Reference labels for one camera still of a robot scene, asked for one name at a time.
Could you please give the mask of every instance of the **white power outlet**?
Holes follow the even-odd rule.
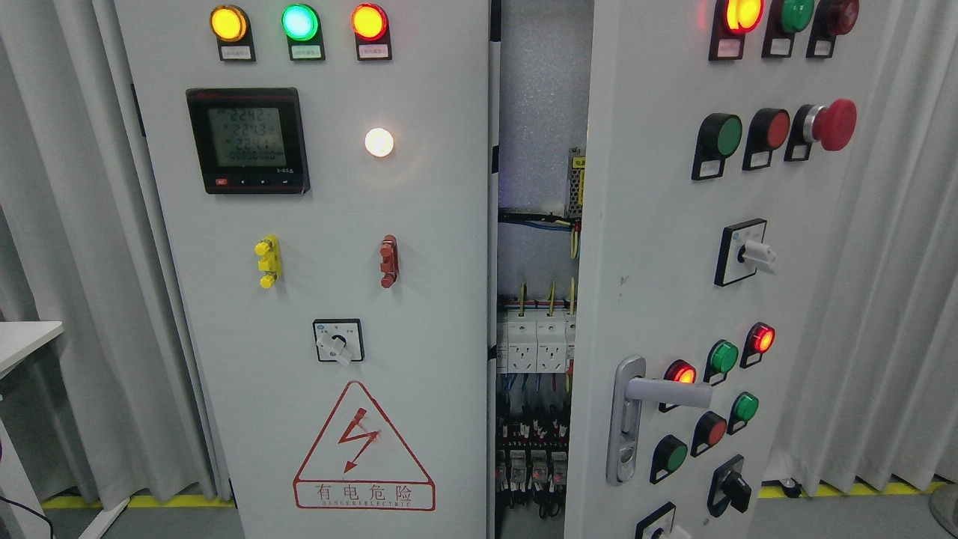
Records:
[[[563,313],[555,312],[549,316],[548,311],[543,311],[536,322],[536,340],[538,341],[536,372],[565,372],[567,366],[565,354],[568,346],[565,341]]]
[[[526,311],[525,316],[509,311],[506,318],[508,372],[536,372],[536,318],[535,311]]]

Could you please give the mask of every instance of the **open cabinet door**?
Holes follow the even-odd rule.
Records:
[[[900,8],[596,2],[566,537],[746,537]]]

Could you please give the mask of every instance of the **orange indicator light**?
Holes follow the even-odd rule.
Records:
[[[389,19],[376,4],[359,4],[353,10],[353,32],[366,41],[376,41],[386,35]]]
[[[775,330],[767,324],[759,322],[749,332],[749,345],[759,354],[767,352],[773,342],[775,342]]]
[[[732,34],[748,34],[759,26],[765,9],[764,0],[727,0],[725,26]]]
[[[696,382],[696,368],[682,360],[677,360],[669,366],[665,378],[680,384],[694,384]]]
[[[218,6],[210,13],[210,28],[220,40],[233,43],[243,39],[249,22],[246,13],[236,6]]]

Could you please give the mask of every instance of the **white table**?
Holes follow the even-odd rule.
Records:
[[[0,322],[0,378],[6,376],[24,358],[57,335],[63,322]],[[30,486],[20,458],[13,448],[7,429],[0,423],[0,494],[42,513],[34,488]],[[0,504],[0,518],[14,539],[49,537],[47,524],[19,507]]]

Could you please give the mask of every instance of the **lcd display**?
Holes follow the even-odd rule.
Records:
[[[278,108],[210,108],[208,114],[218,166],[286,165]]]

